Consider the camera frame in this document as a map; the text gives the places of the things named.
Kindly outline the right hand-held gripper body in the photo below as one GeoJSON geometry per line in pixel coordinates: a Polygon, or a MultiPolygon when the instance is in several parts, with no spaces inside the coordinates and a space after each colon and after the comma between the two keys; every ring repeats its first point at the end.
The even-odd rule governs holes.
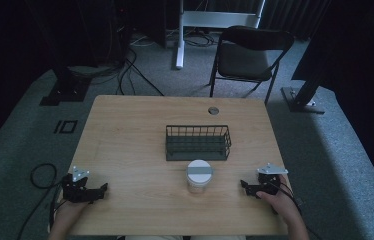
{"type": "Polygon", "coordinates": [[[272,163],[267,163],[265,166],[256,169],[257,180],[262,187],[262,191],[271,195],[276,195],[280,188],[280,176],[288,173],[289,171],[284,167],[272,163]]]}

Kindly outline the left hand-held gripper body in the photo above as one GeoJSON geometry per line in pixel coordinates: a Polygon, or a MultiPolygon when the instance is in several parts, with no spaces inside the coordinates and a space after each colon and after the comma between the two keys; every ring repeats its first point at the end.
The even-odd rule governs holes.
{"type": "Polygon", "coordinates": [[[63,198],[72,203],[89,202],[86,183],[90,172],[77,166],[72,167],[72,172],[62,178],[61,186],[63,198]]]}

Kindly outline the white round jar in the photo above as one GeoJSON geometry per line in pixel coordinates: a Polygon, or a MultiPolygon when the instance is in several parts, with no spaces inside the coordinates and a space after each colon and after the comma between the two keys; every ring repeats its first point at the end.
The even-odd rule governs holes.
{"type": "Polygon", "coordinates": [[[213,178],[213,168],[202,159],[191,161],[186,169],[188,190],[191,193],[203,193],[213,178]]]}

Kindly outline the black wire basket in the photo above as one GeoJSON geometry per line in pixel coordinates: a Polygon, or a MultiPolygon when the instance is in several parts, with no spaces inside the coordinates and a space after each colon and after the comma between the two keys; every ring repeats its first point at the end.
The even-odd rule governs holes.
{"type": "Polygon", "coordinates": [[[167,125],[167,161],[225,161],[231,148],[227,125],[167,125]]]}

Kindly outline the person's left hand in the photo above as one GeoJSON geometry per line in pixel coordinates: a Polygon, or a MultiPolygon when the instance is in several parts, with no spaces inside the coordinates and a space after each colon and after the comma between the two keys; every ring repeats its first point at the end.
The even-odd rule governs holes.
{"type": "Polygon", "coordinates": [[[79,219],[87,206],[87,202],[72,203],[65,201],[57,210],[55,222],[59,224],[73,224],[79,219]]]}

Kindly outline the person's right hand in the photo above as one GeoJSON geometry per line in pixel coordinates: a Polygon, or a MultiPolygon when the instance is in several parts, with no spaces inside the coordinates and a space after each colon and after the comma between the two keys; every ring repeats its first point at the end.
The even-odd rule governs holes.
{"type": "Polygon", "coordinates": [[[280,180],[280,190],[276,195],[259,191],[257,196],[269,203],[283,220],[285,217],[301,216],[294,201],[290,198],[290,191],[288,190],[286,180],[282,175],[280,176],[280,180]]]}

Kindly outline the black stand with bolted base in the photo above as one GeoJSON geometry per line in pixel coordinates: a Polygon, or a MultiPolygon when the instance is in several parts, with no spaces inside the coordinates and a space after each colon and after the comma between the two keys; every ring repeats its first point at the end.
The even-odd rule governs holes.
{"type": "Polygon", "coordinates": [[[319,80],[307,80],[301,88],[282,87],[281,92],[291,112],[324,114],[325,111],[313,99],[319,80]]]}

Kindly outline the black stand with flat base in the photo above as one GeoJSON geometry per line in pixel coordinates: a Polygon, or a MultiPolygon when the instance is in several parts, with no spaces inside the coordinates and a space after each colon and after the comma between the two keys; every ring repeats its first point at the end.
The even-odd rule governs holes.
{"type": "Polygon", "coordinates": [[[55,67],[56,82],[40,106],[58,106],[61,102],[83,102],[92,79],[74,75],[67,67],[55,67]]]}

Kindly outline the black folding chair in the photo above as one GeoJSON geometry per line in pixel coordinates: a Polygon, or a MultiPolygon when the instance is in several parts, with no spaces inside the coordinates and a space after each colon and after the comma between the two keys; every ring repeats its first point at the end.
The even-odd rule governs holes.
{"type": "Polygon", "coordinates": [[[272,93],[280,61],[294,44],[294,37],[282,30],[231,26],[219,37],[208,85],[214,94],[217,79],[251,82],[256,86],[269,81],[264,103],[272,93]]]}

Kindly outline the white metal desk frame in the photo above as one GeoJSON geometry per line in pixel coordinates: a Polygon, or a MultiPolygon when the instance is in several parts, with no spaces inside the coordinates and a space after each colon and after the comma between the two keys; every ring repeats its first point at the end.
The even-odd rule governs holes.
{"type": "Polygon", "coordinates": [[[175,67],[182,69],[184,66],[185,27],[228,28],[241,25],[258,28],[266,0],[258,1],[255,13],[186,11],[184,9],[184,0],[179,0],[179,2],[179,36],[175,67]]]}

